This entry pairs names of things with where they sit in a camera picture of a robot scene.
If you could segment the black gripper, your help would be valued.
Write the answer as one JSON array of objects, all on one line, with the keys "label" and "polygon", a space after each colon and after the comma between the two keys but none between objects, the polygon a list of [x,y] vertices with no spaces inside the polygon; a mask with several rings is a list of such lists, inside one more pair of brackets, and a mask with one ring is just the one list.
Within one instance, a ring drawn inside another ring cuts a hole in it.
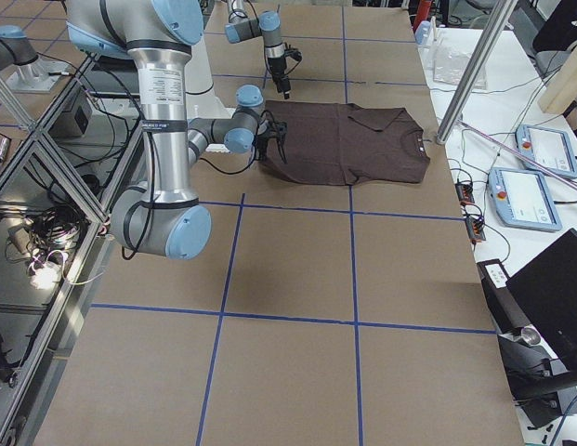
[{"label": "black gripper", "polygon": [[286,161],[285,140],[287,135],[287,123],[279,121],[266,121],[266,129],[256,136],[255,140],[255,159],[265,161],[267,159],[268,145],[271,140],[276,143],[278,154],[282,161]]},{"label": "black gripper", "polygon": [[301,62],[301,52],[298,48],[288,44],[280,44],[268,48],[268,71],[276,86],[278,93],[282,93],[283,99],[290,98],[291,84],[287,60],[293,59],[296,63]]}]

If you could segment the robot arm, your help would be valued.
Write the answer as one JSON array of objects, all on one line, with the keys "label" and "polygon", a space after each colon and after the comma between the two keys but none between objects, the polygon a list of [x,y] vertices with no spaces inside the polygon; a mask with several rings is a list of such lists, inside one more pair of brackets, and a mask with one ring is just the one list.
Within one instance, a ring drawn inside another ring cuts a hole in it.
[{"label": "robot arm", "polygon": [[225,118],[188,116],[191,58],[207,68],[203,13],[197,1],[71,1],[67,26],[87,53],[132,59],[138,70],[134,104],[143,134],[147,178],[128,187],[111,211],[111,234],[129,260],[137,253],[189,260],[205,248],[209,211],[190,184],[190,169],[212,144],[232,153],[282,145],[287,125],[275,119],[259,88],[243,85]]},{"label": "robot arm", "polygon": [[294,46],[287,44],[282,37],[280,15],[275,10],[257,13],[250,1],[247,1],[254,12],[250,17],[244,8],[244,1],[227,1],[228,23],[225,35],[231,44],[261,38],[263,42],[263,60],[276,91],[284,99],[290,98],[292,87],[291,71],[302,61],[302,53]]}]

